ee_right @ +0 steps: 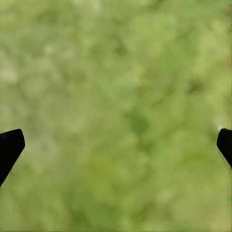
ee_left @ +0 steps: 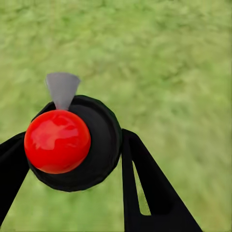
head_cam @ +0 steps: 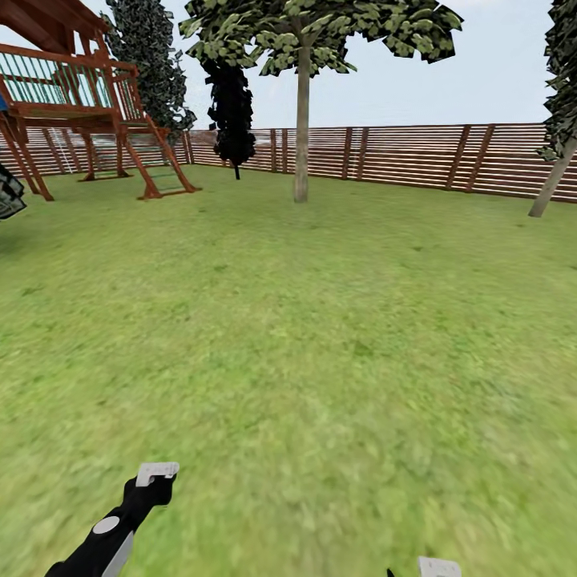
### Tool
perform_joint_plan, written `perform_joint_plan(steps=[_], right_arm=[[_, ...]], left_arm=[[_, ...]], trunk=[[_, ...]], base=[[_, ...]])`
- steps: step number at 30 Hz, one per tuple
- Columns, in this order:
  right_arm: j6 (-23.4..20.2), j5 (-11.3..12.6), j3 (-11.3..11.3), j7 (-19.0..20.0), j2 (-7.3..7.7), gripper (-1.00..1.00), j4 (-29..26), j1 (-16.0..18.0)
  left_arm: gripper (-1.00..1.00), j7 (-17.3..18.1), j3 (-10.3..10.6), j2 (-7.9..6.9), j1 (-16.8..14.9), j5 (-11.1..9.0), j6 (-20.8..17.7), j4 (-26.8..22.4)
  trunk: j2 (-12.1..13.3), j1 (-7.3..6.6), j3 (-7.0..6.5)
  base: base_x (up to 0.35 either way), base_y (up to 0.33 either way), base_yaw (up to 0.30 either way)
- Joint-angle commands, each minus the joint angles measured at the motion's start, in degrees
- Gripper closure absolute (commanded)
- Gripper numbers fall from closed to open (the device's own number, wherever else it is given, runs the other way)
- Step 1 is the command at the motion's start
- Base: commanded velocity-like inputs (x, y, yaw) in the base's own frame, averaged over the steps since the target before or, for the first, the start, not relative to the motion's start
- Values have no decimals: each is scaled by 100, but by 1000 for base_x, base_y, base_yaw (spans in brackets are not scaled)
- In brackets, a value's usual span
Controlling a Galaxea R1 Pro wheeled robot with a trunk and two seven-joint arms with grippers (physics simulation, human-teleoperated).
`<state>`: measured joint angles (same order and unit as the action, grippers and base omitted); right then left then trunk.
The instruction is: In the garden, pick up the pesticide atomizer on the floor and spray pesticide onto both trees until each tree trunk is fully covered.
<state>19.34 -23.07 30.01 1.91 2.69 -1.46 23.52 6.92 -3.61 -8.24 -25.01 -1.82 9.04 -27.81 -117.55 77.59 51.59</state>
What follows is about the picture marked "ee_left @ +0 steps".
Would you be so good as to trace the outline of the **pesticide atomizer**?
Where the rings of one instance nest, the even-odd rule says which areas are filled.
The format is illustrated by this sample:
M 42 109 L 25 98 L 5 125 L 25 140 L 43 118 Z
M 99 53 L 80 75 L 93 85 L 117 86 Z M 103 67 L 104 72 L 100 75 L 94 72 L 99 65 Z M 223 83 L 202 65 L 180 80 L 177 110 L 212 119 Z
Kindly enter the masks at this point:
M 102 101 L 75 95 L 79 76 L 45 76 L 54 101 L 30 123 L 24 138 L 29 167 L 52 189 L 74 192 L 103 182 L 117 166 L 122 129 Z

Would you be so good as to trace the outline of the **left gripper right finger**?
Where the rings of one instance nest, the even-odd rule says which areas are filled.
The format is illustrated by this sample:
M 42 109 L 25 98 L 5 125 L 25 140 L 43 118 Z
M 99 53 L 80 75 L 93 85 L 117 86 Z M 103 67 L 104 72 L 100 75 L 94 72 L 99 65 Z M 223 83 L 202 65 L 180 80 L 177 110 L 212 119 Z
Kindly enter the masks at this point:
M 122 128 L 125 232 L 203 232 L 140 137 Z M 151 216 L 140 213 L 134 161 Z

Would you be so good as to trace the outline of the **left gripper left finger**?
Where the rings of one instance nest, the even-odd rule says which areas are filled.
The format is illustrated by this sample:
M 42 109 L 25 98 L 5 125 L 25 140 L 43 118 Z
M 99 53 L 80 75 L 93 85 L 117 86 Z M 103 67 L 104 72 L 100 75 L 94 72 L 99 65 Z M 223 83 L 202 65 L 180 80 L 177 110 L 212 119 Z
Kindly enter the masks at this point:
M 0 144 L 0 227 L 29 171 L 25 132 Z

